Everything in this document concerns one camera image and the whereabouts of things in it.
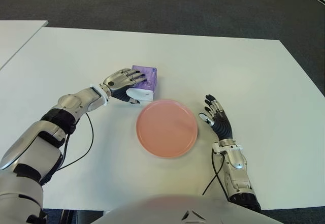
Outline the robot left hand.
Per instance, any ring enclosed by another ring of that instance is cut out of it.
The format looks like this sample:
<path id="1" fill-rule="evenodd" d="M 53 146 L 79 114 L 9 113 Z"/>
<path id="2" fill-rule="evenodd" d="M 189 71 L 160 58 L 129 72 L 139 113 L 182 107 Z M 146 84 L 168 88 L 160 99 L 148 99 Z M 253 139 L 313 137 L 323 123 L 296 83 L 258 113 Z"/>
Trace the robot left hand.
<path id="1" fill-rule="evenodd" d="M 113 98 L 130 104 L 139 104 L 140 102 L 130 97 L 126 91 L 146 80 L 145 74 L 138 70 L 122 69 L 108 76 L 102 86 L 108 89 L 109 95 Z"/>

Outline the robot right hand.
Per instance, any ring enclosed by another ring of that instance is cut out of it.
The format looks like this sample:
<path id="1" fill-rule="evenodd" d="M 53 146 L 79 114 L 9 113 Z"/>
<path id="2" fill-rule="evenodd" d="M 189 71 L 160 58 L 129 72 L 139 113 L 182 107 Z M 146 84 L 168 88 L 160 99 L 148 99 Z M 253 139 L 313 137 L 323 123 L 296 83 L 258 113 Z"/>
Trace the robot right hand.
<path id="1" fill-rule="evenodd" d="M 205 111 L 199 113 L 199 118 L 208 124 L 219 140 L 233 139 L 230 121 L 219 101 L 211 94 L 205 96 Z"/>

